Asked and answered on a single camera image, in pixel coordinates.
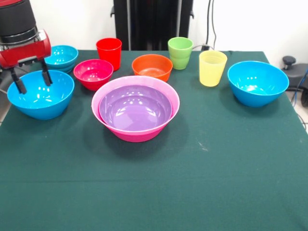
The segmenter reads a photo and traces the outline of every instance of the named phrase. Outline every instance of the plastic bowl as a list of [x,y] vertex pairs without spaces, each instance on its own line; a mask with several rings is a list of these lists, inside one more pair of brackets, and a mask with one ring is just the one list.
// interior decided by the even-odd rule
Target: plastic bowl
[[87,89],[97,90],[109,81],[113,71],[110,62],[90,59],[79,63],[74,69],[74,75]]
[[244,61],[228,70],[230,87],[244,105],[262,107],[276,100],[289,86],[287,75],[263,62]]
[[47,67],[51,70],[59,70],[75,65],[78,57],[78,50],[67,45],[53,46],[51,48],[51,56],[45,58]]
[[70,73],[73,69],[74,69],[75,64],[68,66],[68,67],[64,67],[64,68],[59,68],[59,69],[52,69],[52,70],[56,70],[56,71],[62,71],[65,73]]
[[[152,87],[167,96],[172,105],[172,114],[169,120],[155,128],[142,131],[125,131],[106,124],[102,120],[99,113],[99,105],[101,99],[112,90],[127,85],[143,85]],[[162,129],[176,116],[180,108],[180,99],[177,92],[169,84],[157,78],[147,76],[126,76],[114,79],[98,89],[92,98],[91,107],[95,117],[109,130],[111,130],[117,137],[129,142],[143,142],[153,139],[155,136],[157,136],[162,131]]]
[[100,116],[106,124],[125,131],[155,128],[168,121],[172,106],[160,91],[142,85],[117,88],[100,103]]
[[8,89],[9,101],[21,112],[35,119],[47,120],[58,117],[68,106],[75,87],[73,79],[61,71],[49,71],[52,84],[46,86],[42,71],[21,77],[27,93],[19,93],[15,83]]
[[151,76],[167,82],[173,67],[172,61],[159,54],[145,54],[132,63],[135,75]]

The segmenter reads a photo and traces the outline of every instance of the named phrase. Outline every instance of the yellow cup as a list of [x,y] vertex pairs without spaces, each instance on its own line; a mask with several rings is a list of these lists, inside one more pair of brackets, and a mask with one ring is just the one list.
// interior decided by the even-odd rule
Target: yellow cup
[[220,51],[204,51],[199,55],[200,83],[207,87],[218,85],[227,63],[227,56]]

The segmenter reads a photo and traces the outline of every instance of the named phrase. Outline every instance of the black knob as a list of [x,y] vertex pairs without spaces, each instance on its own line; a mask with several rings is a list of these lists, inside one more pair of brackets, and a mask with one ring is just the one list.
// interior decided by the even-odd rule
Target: black knob
[[285,56],[282,58],[285,65],[292,65],[296,62],[296,59],[293,56]]

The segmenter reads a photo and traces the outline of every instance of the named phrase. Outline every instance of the stacked green cups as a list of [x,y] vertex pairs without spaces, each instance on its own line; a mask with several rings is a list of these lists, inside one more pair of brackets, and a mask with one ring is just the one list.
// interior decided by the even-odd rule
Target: stacked green cups
[[193,41],[185,37],[175,37],[168,41],[170,60],[173,68],[183,70],[187,67],[192,53]]

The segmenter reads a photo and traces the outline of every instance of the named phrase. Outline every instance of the red cup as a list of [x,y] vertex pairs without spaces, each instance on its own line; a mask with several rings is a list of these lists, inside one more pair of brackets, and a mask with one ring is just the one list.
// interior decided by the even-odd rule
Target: red cup
[[112,64],[114,71],[120,68],[122,42],[117,38],[103,38],[96,43],[100,59]]

